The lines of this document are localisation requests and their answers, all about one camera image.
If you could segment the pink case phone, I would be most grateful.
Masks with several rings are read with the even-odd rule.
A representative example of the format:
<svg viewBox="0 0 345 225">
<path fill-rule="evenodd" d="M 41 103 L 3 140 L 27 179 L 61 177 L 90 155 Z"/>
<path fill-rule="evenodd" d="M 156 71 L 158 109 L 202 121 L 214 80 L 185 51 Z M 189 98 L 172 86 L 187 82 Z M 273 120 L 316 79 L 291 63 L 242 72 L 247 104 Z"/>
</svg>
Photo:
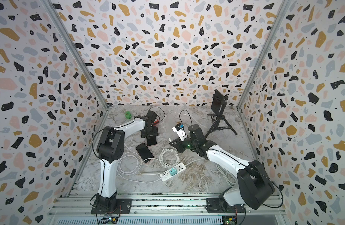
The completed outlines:
<svg viewBox="0 0 345 225">
<path fill-rule="evenodd" d="M 154 158 L 152 152 L 145 143 L 139 144 L 135 149 L 140 155 L 143 163 L 148 163 Z"/>
<path fill-rule="evenodd" d="M 153 146 L 157 144 L 156 136 L 146 137 L 147 146 Z"/>
</svg>

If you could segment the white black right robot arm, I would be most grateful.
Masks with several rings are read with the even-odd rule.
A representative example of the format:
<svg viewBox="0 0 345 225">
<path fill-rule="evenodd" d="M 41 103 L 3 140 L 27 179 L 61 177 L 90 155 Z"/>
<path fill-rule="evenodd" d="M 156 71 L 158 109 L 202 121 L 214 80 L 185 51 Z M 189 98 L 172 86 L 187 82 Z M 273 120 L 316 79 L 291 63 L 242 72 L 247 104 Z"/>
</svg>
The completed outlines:
<svg viewBox="0 0 345 225">
<path fill-rule="evenodd" d="M 188 133 L 180 123 L 172 130 L 179 137 L 172 140 L 170 146 L 180 153 L 185 150 L 195 152 L 236 178 L 238 188 L 228 188 L 219 196 L 222 211 L 238 204 L 245 204 L 256 210 L 275 192 L 274 183 L 259 161 L 247 161 L 223 150 L 217 143 L 207 140 L 197 124 L 189 126 Z"/>
</svg>

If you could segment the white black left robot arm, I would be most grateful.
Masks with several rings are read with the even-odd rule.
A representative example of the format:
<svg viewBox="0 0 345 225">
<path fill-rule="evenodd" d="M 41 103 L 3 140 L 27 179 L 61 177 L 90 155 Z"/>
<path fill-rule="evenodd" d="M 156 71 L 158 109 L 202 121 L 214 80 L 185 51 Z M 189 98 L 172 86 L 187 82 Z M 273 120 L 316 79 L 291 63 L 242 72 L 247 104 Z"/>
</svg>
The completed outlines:
<svg viewBox="0 0 345 225">
<path fill-rule="evenodd" d="M 98 193 L 101 197 L 111 198 L 116 194 L 116 174 L 118 163 L 123 156 L 125 139 L 137 132 L 142 138 L 157 136 L 158 129 L 154 124 L 158 115 L 149 110 L 146 115 L 135 116 L 130 122 L 115 127 L 106 126 L 102 130 L 97 144 L 97 157 L 101 162 L 101 181 Z"/>
</svg>

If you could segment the teal plug adapter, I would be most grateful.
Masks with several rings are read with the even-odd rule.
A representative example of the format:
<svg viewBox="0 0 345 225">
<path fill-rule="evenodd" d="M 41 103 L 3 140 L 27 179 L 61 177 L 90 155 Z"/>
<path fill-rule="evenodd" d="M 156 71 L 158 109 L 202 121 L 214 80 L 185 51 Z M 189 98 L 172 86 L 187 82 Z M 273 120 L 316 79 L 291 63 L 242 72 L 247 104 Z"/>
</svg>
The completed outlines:
<svg viewBox="0 0 345 225">
<path fill-rule="evenodd" d="M 170 176 L 174 176 L 174 175 L 176 175 L 177 173 L 178 173 L 178 170 L 177 170 L 176 167 L 173 167 L 173 168 L 171 168 L 171 169 L 169 170 Z"/>
</svg>

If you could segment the white power strip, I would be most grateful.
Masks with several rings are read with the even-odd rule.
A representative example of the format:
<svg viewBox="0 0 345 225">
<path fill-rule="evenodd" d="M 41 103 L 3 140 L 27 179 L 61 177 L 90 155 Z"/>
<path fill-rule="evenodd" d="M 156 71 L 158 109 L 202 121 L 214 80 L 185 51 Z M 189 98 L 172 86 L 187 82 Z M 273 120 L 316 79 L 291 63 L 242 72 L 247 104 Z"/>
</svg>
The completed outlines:
<svg viewBox="0 0 345 225">
<path fill-rule="evenodd" d="M 179 163 L 171 169 L 160 174 L 160 178 L 163 182 L 175 177 L 177 174 L 186 170 L 184 163 Z"/>
</svg>

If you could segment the green round toy piece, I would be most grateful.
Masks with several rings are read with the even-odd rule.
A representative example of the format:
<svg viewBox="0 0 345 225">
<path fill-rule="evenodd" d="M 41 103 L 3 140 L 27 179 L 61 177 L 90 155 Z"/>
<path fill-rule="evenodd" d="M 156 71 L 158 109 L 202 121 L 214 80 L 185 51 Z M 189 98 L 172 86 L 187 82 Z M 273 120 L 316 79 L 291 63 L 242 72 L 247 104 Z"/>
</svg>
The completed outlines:
<svg viewBox="0 0 345 225">
<path fill-rule="evenodd" d="M 126 111 L 125 112 L 125 118 L 128 119 L 128 120 L 131 120 L 132 119 L 132 114 L 130 111 Z"/>
</svg>

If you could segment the black tripod stand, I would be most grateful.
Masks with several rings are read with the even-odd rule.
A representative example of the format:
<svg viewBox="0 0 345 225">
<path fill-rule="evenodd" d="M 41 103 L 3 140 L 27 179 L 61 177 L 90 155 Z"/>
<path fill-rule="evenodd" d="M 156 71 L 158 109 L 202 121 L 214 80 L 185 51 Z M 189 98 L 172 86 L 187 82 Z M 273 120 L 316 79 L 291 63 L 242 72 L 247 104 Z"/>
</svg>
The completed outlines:
<svg viewBox="0 0 345 225">
<path fill-rule="evenodd" d="M 231 130 L 235 135 L 238 135 L 236 130 L 232 127 L 232 125 L 227 121 L 226 117 L 224 116 L 224 110 L 220 110 L 218 113 L 208 113 L 212 120 L 212 125 L 208 130 L 205 138 L 207 138 L 212 132 L 221 131 L 221 130 Z"/>
</svg>

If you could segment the black panel on tripod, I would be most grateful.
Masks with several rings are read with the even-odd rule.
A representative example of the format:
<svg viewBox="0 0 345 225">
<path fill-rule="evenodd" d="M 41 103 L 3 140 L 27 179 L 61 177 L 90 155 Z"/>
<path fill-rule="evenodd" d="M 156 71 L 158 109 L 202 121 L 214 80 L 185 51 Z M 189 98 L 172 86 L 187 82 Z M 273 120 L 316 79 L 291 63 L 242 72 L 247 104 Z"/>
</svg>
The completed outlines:
<svg viewBox="0 0 345 225">
<path fill-rule="evenodd" d="M 216 114 L 223 114 L 225 107 L 227 105 L 228 94 L 223 95 L 220 91 L 215 90 L 213 94 L 213 101 L 211 105 L 211 110 Z"/>
</svg>

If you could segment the green circuit board right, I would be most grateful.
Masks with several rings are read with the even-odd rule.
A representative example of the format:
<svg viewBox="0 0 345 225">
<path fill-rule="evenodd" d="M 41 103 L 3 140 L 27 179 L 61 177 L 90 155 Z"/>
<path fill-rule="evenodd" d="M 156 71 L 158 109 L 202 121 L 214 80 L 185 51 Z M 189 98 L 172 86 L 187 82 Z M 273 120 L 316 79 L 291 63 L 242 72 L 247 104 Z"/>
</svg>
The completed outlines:
<svg viewBox="0 0 345 225">
<path fill-rule="evenodd" d="M 237 219 L 236 216 L 222 216 L 223 225 L 236 225 Z"/>
</svg>

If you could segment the green circuit board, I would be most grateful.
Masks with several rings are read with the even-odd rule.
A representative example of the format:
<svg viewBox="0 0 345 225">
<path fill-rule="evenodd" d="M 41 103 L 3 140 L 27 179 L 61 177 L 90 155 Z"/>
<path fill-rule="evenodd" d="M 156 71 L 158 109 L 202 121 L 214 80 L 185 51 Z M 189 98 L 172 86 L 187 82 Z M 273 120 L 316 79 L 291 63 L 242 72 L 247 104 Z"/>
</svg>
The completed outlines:
<svg viewBox="0 0 345 225">
<path fill-rule="evenodd" d="M 101 225 L 116 225 L 118 222 L 117 217 L 106 217 L 100 222 Z"/>
<path fill-rule="evenodd" d="M 236 216 L 222 216 L 223 225 L 236 225 L 237 219 Z"/>
</svg>

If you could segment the green circuit board left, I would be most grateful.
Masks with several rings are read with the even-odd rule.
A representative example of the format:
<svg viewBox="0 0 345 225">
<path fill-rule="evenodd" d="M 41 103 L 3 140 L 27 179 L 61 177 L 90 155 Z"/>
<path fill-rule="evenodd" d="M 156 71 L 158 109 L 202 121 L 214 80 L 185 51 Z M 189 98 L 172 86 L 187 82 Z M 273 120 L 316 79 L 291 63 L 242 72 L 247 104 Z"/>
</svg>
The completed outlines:
<svg viewBox="0 0 345 225">
<path fill-rule="evenodd" d="M 101 225 L 116 225 L 118 222 L 117 217 L 106 217 L 100 222 Z"/>
</svg>

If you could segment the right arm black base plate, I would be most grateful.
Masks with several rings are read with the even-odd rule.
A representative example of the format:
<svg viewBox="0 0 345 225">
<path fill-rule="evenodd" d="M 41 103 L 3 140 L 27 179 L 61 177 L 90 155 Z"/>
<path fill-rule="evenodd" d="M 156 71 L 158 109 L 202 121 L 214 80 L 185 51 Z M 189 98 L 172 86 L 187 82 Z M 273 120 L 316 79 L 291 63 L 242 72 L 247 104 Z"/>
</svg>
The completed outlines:
<svg viewBox="0 0 345 225">
<path fill-rule="evenodd" d="M 208 213 L 245 213 L 244 204 L 230 206 L 223 198 L 207 198 L 206 210 Z"/>
</svg>

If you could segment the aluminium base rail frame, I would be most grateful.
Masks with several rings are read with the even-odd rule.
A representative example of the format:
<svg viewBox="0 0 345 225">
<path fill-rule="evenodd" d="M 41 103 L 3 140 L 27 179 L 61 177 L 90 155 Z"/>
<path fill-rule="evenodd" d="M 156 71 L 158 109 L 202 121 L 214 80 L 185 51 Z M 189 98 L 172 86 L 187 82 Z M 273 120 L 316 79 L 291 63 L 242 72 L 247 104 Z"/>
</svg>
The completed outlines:
<svg viewBox="0 0 345 225">
<path fill-rule="evenodd" d="M 117 225 L 222 225 L 222 216 L 236 216 L 237 225 L 288 225 L 286 211 L 277 208 L 274 194 L 259 209 L 245 205 L 245 213 L 208 213 L 206 199 L 217 194 L 130 193 L 117 198 L 132 199 L 129 214 L 91 214 L 92 192 L 73 191 L 58 198 L 47 216 L 48 225 L 100 225 L 104 217 L 117 217 Z"/>
</svg>

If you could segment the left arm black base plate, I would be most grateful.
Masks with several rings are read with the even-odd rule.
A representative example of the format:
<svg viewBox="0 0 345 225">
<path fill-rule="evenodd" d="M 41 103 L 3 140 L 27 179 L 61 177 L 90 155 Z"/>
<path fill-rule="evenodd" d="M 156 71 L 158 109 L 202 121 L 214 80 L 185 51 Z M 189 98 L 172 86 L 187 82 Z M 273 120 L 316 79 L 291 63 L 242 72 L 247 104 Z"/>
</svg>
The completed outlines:
<svg viewBox="0 0 345 225">
<path fill-rule="evenodd" d="M 132 206 L 132 199 L 117 198 L 117 194 L 111 197 L 102 197 L 99 193 L 94 196 L 95 200 L 92 205 L 91 214 L 102 215 L 108 214 L 129 214 Z"/>
</svg>

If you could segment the aluminium corner frame post left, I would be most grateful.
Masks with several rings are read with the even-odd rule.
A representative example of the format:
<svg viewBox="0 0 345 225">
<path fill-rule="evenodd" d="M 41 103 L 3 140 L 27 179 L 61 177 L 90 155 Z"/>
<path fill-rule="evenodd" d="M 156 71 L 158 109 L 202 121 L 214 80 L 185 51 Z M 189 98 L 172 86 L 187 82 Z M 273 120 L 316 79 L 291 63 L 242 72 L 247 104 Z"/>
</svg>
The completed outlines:
<svg viewBox="0 0 345 225">
<path fill-rule="evenodd" d="M 104 107 L 104 109 L 106 111 L 108 111 L 108 109 L 109 109 L 108 104 L 105 102 L 105 99 L 104 99 L 102 93 L 100 92 L 99 88 L 97 87 L 97 84 L 96 84 L 95 80 L 91 76 L 91 74 L 90 74 L 86 64 L 84 63 L 84 61 L 81 58 L 79 52 L 77 51 L 77 48 L 76 48 L 74 42 L 70 38 L 69 33 L 66 30 L 63 22 L 61 21 L 58 13 L 56 12 L 52 2 L 51 1 L 45 1 L 45 0 L 42 0 L 41 2 L 42 2 L 43 7 L 45 8 L 47 14 L 52 19 L 55 27 L 59 31 L 62 39 L 66 43 L 66 46 L 68 47 L 68 49 L 71 52 L 72 56 L 76 60 L 78 67 L 83 71 L 87 81 L 89 82 L 91 88 L 93 89 L 94 93 L 96 94 L 98 101 Z"/>
</svg>

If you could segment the aluminium corner frame post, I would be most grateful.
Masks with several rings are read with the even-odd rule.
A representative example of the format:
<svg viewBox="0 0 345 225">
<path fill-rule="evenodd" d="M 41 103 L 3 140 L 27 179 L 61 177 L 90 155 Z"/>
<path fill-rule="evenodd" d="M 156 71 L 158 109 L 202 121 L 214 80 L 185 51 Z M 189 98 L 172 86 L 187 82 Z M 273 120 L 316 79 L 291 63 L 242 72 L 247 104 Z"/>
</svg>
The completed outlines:
<svg viewBox="0 0 345 225">
<path fill-rule="evenodd" d="M 245 86 L 243 94 L 242 94 L 240 101 L 238 103 L 237 110 L 239 112 L 243 108 L 244 101 L 247 99 L 247 97 L 249 95 L 249 89 L 252 87 L 253 81 L 255 80 L 255 78 L 258 75 L 258 72 L 259 72 L 259 70 L 260 70 L 260 68 L 264 62 L 266 55 L 268 54 L 269 48 L 271 47 L 271 44 L 274 40 L 274 37 L 276 36 L 277 30 L 280 26 L 280 23 L 283 20 L 283 16 L 285 15 L 290 3 L 291 3 L 290 0 L 282 1 L 282 4 L 281 4 L 281 6 L 277 12 L 277 15 L 276 15 L 276 19 L 274 20 L 274 23 L 272 24 L 272 28 L 271 28 L 268 36 L 267 36 L 267 39 L 266 39 L 264 46 L 260 52 L 260 55 L 257 58 L 257 62 L 254 66 L 254 69 L 252 70 L 252 74 L 251 74 L 249 80 L 247 81 L 247 84 Z"/>
<path fill-rule="evenodd" d="M 66 43 L 66 46 L 68 47 L 68 49 L 71 52 L 72 56 L 76 60 L 78 67 L 83 71 L 87 81 L 89 82 L 91 88 L 93 89 L 94 93 L 96 94 L 98 101 L 104 107 L 104 109 L 106 111 L 108 111 L 108 109 L 109 109 L 108 104 L 105 102 L 105 99 L 104 99 L 102 93 L 100 92 L 99 88 L 97 87 L 97 84 L 96 84 L 95 80 L 91 76 L 91 74 L 90 74 L 86 64 L 84 63 L 84 61 L 81 58 L 79 52 L 77 51 L 77 48 L 76 48 L 74 42 L 70 38 L 69 33 L 66 30 L 63 22 L 61 21 L 58 13 L 56 12 L 52 2 L 51 1 L 45 1 L 45 0 L 42 0 L 41 2 L 42 2 L 43 7 L 45 8 L 47 14 L 52 19 L 55 27 L 59 31 L 62 39 Z"/>
</svg>

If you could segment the aluminium corner frame post right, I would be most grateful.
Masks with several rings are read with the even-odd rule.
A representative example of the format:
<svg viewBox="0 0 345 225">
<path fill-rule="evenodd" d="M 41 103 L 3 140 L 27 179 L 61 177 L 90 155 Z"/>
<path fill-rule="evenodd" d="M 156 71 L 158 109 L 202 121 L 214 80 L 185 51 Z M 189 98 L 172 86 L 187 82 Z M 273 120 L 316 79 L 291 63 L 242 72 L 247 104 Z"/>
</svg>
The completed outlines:
<svg viewBox="0 0 345 225">
<path fill-rule="evenodd" d="M 254 69 L 252 70 L 252 74 L 251 74 L 249 80 L 247 81 L 247 84 L 245 86 L 243 94 L 242 94 L 240 101 L 238 103 L 237 110 L 239 112 L 243 108 L 244 101 L 247 99 L 247 97 L 249 95 L 249 89 L 252 87 L 253 81 L 255 80 L 255 78 L 258 75 L 258 72 L 259 72 L 259 70 L 260 70 L 260 68 L 264 62 L 266 55 L 268 54 L 269 48 L 271 47 L 271 44 L 274 40 L 274 37 L 276 36 L 277 30 L 280 26 L 280 23 L 283 20 L 283 16 L 285 15 L 290 3 L 291 3 L 290 0 L 282 1 L 282 4 L 281 4 L 281 6 L 277 12 L 277 15 L 276 15 L 276 19 L 274 20 L 274 23 L 272 24 L 272 28 L 271 28 L 268 36 L 267 36 L 267 39 L 266 39 L 264 46 L 260 52 L 260 55 L 257 58 L 257 62 L 254 66 Z"/>
</svg>

